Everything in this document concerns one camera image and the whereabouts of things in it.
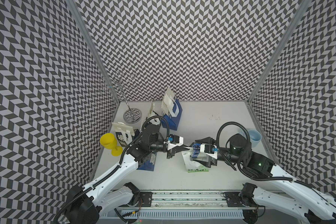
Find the blue black stapler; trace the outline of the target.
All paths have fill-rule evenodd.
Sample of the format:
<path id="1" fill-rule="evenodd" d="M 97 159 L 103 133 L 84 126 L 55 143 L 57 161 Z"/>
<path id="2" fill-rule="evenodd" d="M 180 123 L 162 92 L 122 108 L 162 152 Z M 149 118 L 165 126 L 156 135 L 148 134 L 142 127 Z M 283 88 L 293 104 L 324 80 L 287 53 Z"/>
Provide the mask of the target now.
<path id="1" fill-rule="evenodd" d="M 200 154 L 201 144 L 200 143 L 195 143 L 191 147 L 192 147 L 192 153 L 191 153 L 190 156 L 191 156 L 192 159 L 196 159 Z"/>

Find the green white bag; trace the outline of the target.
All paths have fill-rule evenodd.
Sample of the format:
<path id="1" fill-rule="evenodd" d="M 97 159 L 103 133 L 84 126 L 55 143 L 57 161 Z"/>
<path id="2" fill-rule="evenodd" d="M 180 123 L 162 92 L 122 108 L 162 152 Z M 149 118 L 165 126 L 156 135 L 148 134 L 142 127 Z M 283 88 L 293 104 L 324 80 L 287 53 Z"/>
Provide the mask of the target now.
<path id="1" fill-rule="evenodd" d="M 190 151 L 182 152 L 183 161 L 188 173 L 208 172 L 210 170 L 209 168 L 205 167 L 199 162 L 193 161 L 190 155 L 191 155 Z"/>

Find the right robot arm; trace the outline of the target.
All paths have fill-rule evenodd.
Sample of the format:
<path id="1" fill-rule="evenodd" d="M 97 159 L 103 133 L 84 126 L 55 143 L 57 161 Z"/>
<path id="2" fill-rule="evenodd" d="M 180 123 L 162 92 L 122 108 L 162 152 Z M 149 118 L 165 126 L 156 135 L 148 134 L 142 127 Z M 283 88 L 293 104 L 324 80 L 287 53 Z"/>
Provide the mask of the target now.
<path id="1" fill-rule="evenodd" d="M 238 202 L 246 207 L 270 207 L 307 224 L 336 224 L 336 197 L 328 196 L 293 177 L 273 160 L 252 151 L 248 133 L 235 134 L 225 146 L 218 136 L 197 140 L 190 146 L 190 160 L 210 168 L 223 161 L 233 170 L 256 182 L 269 182 L 283 191 L 281 196 L 245 183 Z"/>

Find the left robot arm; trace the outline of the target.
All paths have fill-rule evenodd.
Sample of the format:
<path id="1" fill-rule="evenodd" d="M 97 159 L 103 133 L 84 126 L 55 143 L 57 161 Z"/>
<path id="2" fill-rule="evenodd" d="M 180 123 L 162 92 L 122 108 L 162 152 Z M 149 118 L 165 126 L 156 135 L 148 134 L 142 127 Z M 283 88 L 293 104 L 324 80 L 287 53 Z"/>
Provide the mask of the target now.
<path id="1" fill-rule="evenodd" d="M 178 152 L 189 150 L 183 137 L 171 135 L 169 128 L 166 130 L 166 136 L 162 136 L 159 126 L 143 124 L 141 133 L 124 148 L 115 165 L 84 186 L 74 186 L 69 190 L 67 200 L 53 223 L 57 224 L 64 215 L 71 224 L 95 224 L 102 215 L 121 205 L 137 204 L 140 191 L 134 184 L 126 183 L 119 190 L 114 190 L 114 187 L 141 167 L 154 152 L 166 153 L 170 159 Z"/>

